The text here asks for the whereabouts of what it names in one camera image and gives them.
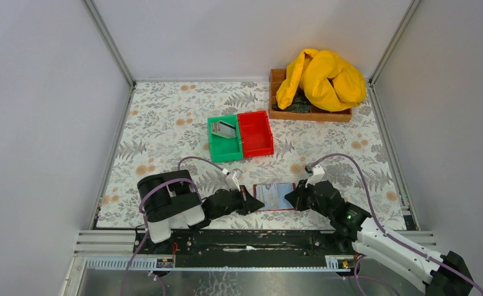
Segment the blue card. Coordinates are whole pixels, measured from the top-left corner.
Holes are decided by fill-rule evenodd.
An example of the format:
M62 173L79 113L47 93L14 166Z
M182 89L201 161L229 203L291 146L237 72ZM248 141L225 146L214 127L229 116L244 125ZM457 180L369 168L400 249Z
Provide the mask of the blue card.
M257 198L265 204L264 210L279 208L280 198L276 184L259 184L256 191Z

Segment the red leather card holder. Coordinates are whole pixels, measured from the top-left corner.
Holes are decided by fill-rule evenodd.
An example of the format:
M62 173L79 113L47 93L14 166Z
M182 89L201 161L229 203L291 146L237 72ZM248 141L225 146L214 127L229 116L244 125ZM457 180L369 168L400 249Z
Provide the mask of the red leather card holder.
M264 203L259 211L293 210L294 206L285 199L285 196L294 189L294 183L254 184L254 197Z

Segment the green plastic bin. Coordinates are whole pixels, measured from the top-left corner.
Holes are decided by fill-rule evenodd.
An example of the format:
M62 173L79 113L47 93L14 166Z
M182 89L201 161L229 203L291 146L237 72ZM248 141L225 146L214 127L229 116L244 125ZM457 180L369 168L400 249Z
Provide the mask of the green plastic bin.
M212 125L223 121L235 128L235 137L227 139L212 133ZM242 151L242 140L239 131L237 115L225 115L221 117L210 117L207 119L209 149L212 161L215 163L232 162L244 158Z

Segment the red plastic bin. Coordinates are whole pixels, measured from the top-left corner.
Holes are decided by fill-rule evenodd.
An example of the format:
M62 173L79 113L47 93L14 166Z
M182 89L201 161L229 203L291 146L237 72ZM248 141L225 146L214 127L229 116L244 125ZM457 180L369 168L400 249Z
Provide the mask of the red plastic bin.
M237 115L244 158L273 155L273 134L266 111L246 112Z

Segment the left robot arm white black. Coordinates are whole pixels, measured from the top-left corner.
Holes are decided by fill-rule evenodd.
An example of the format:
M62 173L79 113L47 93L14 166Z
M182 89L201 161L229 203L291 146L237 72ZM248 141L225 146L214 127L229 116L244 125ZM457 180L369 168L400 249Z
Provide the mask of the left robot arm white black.
M182 215L187 226L200 229L211 221L237 213L245 216L262 209L265 204L239 184L240 170L221 169L228 189L219 189L202 198L188 170L178 170L143 178L137 184L139 212L144 216L150 240L157 244L171 237L169 219Z

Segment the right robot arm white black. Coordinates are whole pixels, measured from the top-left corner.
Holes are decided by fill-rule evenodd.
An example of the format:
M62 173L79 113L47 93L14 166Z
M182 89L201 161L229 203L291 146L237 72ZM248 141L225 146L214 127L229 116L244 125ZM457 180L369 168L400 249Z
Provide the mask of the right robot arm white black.
M296 210L327 217L336 236L354 251L395 271L425 295L469 295L474 287L460 255L433 251L380 225L370 212L345 201L329 181L312 185L301 180L285 199Z

